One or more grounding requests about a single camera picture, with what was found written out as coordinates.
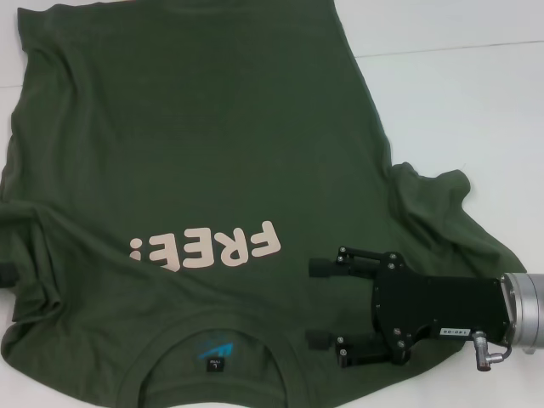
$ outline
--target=olive green t-shirt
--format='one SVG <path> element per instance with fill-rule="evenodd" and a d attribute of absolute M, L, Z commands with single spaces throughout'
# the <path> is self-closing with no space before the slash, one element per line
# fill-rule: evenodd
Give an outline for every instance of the olive green t-shirt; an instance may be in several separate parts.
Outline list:
<path fill-rule="evenodd" d="M 523 271 L 462 210 L 461 172 L 391 165 L 332 0 L 20 9 L 19 29 L 2 354 L 40 383 L 116 408 L 334 407 L 461 344 L 340 368 L 304 333 L 373 332 L 372 282 L 310 279 L 310 258 L 345 245 L 422 274 Z"/>

